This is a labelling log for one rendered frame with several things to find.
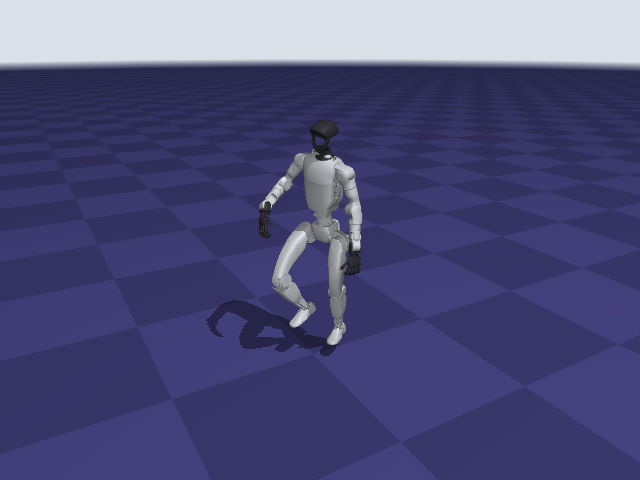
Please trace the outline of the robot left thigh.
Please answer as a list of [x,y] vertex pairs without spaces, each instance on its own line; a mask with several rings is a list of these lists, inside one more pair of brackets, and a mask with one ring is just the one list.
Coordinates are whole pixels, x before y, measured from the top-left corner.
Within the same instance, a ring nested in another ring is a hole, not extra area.
[[334,296],[337,299],[341,296],[343,289],[344,269],[340,269],[346,262],[346,252],[349,251],[349,238],[348,235],[340,230],[333,231],[333,239],[330,242],[328,252],[328,280],[329,289],[328,295]]

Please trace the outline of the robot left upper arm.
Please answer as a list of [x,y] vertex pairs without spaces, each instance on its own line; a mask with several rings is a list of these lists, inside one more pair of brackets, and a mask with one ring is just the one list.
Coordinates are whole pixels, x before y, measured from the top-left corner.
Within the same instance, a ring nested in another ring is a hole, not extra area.
[[353,205],[359,205],[359,195],[355,182],[355,171],[352,167],[339,163],[335,166],[335,175],[338,182],[342,184],[346,198],[349,203],[345,206],[345,213],[352,216],[351,208]]

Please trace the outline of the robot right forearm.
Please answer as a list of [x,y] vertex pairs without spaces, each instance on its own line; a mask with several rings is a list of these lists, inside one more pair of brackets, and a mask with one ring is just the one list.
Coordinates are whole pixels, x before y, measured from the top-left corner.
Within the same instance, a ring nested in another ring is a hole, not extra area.
[[271,208],[272,206],[278,201],[278,199],[284,194],[284,190],[283,188],[279,185],[280,181],[284,178],[281,177],[278,182],[274,185],[274,187],[272,188],[272,190],[269,192],[269,194],[265,197],[265,200],[263,202],[260,203],[259,208],[262,209],[264,208],[265,202],[269,201],[271,203]]

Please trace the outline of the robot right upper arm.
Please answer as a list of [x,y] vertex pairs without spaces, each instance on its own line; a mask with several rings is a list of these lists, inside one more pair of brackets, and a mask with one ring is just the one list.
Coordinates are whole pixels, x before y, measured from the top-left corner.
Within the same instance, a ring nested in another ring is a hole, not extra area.
[[295,155],[293,162],[291,163],[290,167],[286,172],[286,175],[279,183],[279,185],[283,188],[284,191],[287,192],[293,186],[292,181],[303,170],[303,161],[308,154],[309,153],[299,153]]

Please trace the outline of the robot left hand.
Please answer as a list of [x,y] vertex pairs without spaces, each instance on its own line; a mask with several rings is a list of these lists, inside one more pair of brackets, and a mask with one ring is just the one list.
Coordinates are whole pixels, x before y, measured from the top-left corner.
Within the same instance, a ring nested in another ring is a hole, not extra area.
[[[361,249],[361,248],[360,248]],[[347,271],[346,273],[344,273],[344,275],[349,275],[351,276],[352,274],[355,275],[356,272],[359,273],[361,270],[361,259],[359,257],[358,254],[360,254],[360,250],[359,251],[352,251],[352,243],[349,243],[349,251],[350,255],[348,256],[348,260],[344,263],[344,265],[340,268],[341,270],[344,269],[344,267],[346,265],[348,265]],[[357,266],[358,266],[358,270],[357,270]],[[351,267],[351,270],[350,270]],[[353,272],[354,270],[354,272]],[[350,273],[349,273],[350,271]]]

